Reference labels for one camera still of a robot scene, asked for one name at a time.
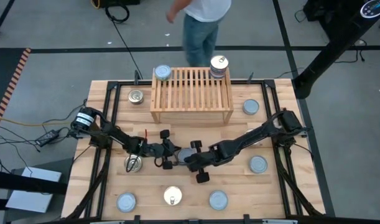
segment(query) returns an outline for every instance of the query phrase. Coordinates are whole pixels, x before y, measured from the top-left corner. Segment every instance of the jeans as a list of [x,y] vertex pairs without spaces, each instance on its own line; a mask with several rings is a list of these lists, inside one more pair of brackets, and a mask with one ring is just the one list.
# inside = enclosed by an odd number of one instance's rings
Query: jeans
[[221,19],[216,22],[200,22],[185,15],[183,48],[191,67],[210,66],[220,21]]

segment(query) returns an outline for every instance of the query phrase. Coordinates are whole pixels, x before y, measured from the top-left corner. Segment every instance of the white label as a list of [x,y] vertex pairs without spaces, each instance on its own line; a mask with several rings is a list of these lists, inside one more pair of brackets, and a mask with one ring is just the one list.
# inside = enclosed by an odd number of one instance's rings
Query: white label
[[76,121],[81,122],[82,124],[85,124],[87,126],[90,126],[90,124],[91,124],[89,121],[82,119],[82,118],[77,118]]
[[88,120],[90,122],[94,122],[95,121],[91,116],[89,116],[87,114],[84,114],[84,113],[78,113],[77,116],[81,117],[81,118],[85,118],[86,120]]

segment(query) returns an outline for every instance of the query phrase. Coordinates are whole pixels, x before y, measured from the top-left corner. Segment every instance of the concrete floor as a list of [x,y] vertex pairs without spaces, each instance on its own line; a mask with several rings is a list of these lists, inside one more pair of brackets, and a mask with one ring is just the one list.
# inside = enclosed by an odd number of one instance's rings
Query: concrete floor
[[[0,15],[7,2],[0,0]],[[118,27],[130,47],[180,46],[183,14],[173,25],[165,21],[171,2],[143,0],[129,7],[130,19]],[[328,39],[318,23],[299,24],[294,18],[305,0],[279,0],[279,4],[292,46],[325,45]],[[124,47],[104,11],[93,9],[88,1],[15,1],[0,31],[0,47]],[[284,45],[272,1],[233,1],[220,31],[218,45]],[[380,30],[374,26],[363,38],[368,45],[380,45]],[[283,50],[216,53],[230,58],[233,78],[247,78],[251,72],[255,78],[274,78],[290,70]],[[295,51],[297,67],[306,67],[317,54]],[[363,55],[365,63],[329,68],[307,103],[336,216],[380,219],[380,51]],[[144,78],[150,78],[152,68],[162,63],[187,66],[183,52],[136,52],[133,56]],[[350,51],[341,60],[354,58]],[[64,118],[86,98],[92,80],[132,79],[134,69],[128,53],[31,54],[4,117],[26,123]],[[44,133],[42,128],[6,122],[1,126],[27,139]],[[0,134],[15,139],[3,130]],[[35,166],[72,158],[76,141],[45,146],[41,153],[26,144],[19,146],[28,165]],[[11,146],[0,145],[0,158],[8,169],[24,166]],[[49,220],[54,218],[55,214],[49,216]]]

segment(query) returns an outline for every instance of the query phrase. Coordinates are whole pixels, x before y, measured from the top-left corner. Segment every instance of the metal lid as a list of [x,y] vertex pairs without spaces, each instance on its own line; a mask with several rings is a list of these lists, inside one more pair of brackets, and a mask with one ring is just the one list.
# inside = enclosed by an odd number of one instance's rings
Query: metal lid
[[164,199],[168,205],[177,205],[182,200],[182,191],[178,187],[168,187]]
[[262,156],[254,156],[249,162],[249,166],[255,174],[261,174],[267,170],[267,161]]
[[216,190],[210,194],[209,204],[215,210],[224,210],[228,204],[228,197],[221,190]]
[[144,99],[144,94],[140,90],[132,90],[129,92],[128,98],[130,102],[134,104],[140,104]]
[[186,149],[180,150],[177,154],[178,162],[179,163],[185,163],[184,159],[191,156],[194,153],[195,153],[195,150],[191,149],[191,148],[186,148]]
[[228,59],[222,55],[216,55],[210,60],[210,64],[217,69],[228,67]]
[[[250,132],[253,131],[253,130],[254,130],[254,129],[249,129],[249,130],[247,130],[247,131],[245,132],[245,134],[246,134],[246,133],[250,133]],[[254,146],[258,146],[258,145],[261,145],[261,144],[260,144],[260,142],[255,142],[255,143],[253,143],[253,145],[254,145]]]
[[259,103],[256,100],[246,100],[243,110],[248,115],[255,115],[259,111]]
[[159,80],[168,80],[170,78],[171,69],[167,65],[159,65],[155,69],[155,77]]
[[133,166],[133,168],[130,172],[137,172],[141,169],[141,167],[142,167],[141,157],[131,155],[129,165],[127,165],[128,161],[129,161],[129,156],[125,159],[125,163],[124,163],[125,169],[127,168],[129,170],[132,166]]
[[132,193],[121,194],[116,201],[116,206],[121,212],[131,212],[136,206],[136,198]]

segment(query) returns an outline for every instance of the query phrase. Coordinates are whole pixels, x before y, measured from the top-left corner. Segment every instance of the crate slat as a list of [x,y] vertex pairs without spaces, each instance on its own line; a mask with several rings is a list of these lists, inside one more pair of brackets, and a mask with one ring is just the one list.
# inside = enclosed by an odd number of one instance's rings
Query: crate slat
[[169,80],[152,77],[150,112],[156,123],[161,113],[222,112],[228,123],[233,111],[229,70],[223,79],[209,76],[209,68],[172,68]]

